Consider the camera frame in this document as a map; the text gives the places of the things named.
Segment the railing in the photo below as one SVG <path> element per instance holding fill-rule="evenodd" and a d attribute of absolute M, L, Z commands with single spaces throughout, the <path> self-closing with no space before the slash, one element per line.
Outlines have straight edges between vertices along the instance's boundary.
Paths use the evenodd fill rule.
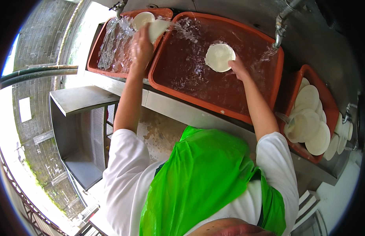
<path fill-rule="evenodd" d="M 24 218 L 32 225 L 32 227 L 33 227 L 34 231 L 37 233 L 37 235 L 38 236 L 50 236 L 49 234 L 47 234 L 40 228 L 35 217 L 38 217 L 39 219 L 41 219 L 44 223 L 46 223 L 48 226 L 50 226 L 52 229 L 54 229 L 61 235 L 68 236 L 68 234 L 63 232 L 56 224 L 54 224 L 44 214 L 42 214 L 37 209 L 37 207 L 35 207 L 34 204 L 29 200 L 29 198 L 24 194 L 24 192 L 21 190 L 20 186 L 16 182 L 15 178 L 13 177 L 12 173 L 10 172 L 10 169 L 8 168 L 8 165 L 3 157 L 3 153 L 2 153 L 1 149 L 0 149 L 0 158 L 1 158 L 1 161 L 3 164 L 3 169 L 6 172 L 6 177 L 7 177 L 8 181 L 11 183 L 10 185 L 15 189 L 15 192 L 21 198 L 25 212 L 27 213 L 27 216 L 24 216 Z"/>
<path fill-rule="evenodd" d="M 107 236 L 101 231 L 98 231 L 93 225 L 87 222 L 75 236 Z"/>

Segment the stainless steel counter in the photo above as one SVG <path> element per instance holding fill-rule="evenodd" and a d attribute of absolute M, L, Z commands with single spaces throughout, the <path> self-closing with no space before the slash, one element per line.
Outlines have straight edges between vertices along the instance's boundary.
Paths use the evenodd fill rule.
<path fill-rule="evenodd" d="M 124 79 L 109 78 L 86 70 L 81 71 L 81 73 L 84 74 L 84 79 L 91 84 L 121 96 L 125 86 Z M 255 133 L 232 122 L 223 120 L 203 109 L 147 89 L 143 89 L 142 92 L 142 106 L 196 128 L 215 128 L 226 131 L 246 140 L 251 151 L 256 151 Z M 330 161 L 322 159 L 317 165 L 299 157 L 293 152 L 291 156 L 296 171 L 322 182 L 335 185 L 345 168 L 349 154 L 350 151 L 344 151 L 341 155 L 336 154 Z"/>

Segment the person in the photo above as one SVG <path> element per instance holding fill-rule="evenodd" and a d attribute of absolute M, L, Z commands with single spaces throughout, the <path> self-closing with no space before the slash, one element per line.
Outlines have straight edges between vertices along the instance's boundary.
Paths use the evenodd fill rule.
<path fill-rule="evenodd" d="M 148 26 L 132 42 L 130 72 L 114 118 L 103 173 L 105 215 L 118 235 L 289 235 L 298 215 L 288 144 L 239 57 L 228 65 L 244 85 L 256 164 L 245 141 L 188 126 L 166 163 L 153 163 L 136 135 L 142 78 L 153 54 Z"/>

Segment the faucet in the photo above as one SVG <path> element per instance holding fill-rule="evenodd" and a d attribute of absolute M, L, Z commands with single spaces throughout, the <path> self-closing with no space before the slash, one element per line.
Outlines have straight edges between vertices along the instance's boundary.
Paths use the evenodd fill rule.
<path fill-rule="evenodd" d="M 304 0 L 293 0 L 292 2 L 288 3 L 287 0 L 285 0 L 287 7 L 278 14 L 276 18 L 276 31 L 275 31 L 275 39 L 276 41 L 272 44 L 274 49 L 278 49 L 279 46 L 282 43 L 282 37 L 286 36 L 286 29 L 288 28 L 287 25 L 284 25 L 284 21 L 286 20 L 286 17 L 295 10 L 295 7 L 297 7 L 301 2 Z"/>
<path fill-rule="evenodd" d="M 114 10 L 117 12 L 117 18 L 121 19 L 121 13 L 124 10 L 124 7 L 127 4 L 127 0 L 121 0 L 120 2 L 117 2 L 116 4 L 114 4 L 111 8 L 109 8 L 109 10 Z"/>
<path fill-rule="evenodd" d="M 348 105 L 346 106 L 346 112 L 345 112 L 345 117 L 343 119 L 343 124 L 345 124 L 348 120 L 350 122 L 352 122 L 352 115 L 350 114 L 350 108 L 353 107 L 353 108 L 356 108 L 357 109 L 357 105 L 355 104 L 352 104 L 352 103 L 348 103 Z"/>

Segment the wall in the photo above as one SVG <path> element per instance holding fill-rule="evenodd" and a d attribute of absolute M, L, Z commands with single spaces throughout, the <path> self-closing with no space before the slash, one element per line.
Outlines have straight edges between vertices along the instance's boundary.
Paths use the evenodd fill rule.
<path fill-rule="evenodd" d="M 14 71 L 40 64 L 54 64 L 62 37 L 76 7 L 63 0 L 44 0 L 34 9 L 19 33 Z M 49 92 L 53 78 L 37 78 L 12 87 L 13 113 L 26 162 L 39 184 L 56 206 L 70 218 L 76 218 L 85 207 L 77 198 L 69 180 L 55 183 L 55 178 L 65 172 L 54 138 L 35 144 L 33 138 L 52 130 Z M 19 100 L 30 97 L 32 119 L 21 123 Z"/>

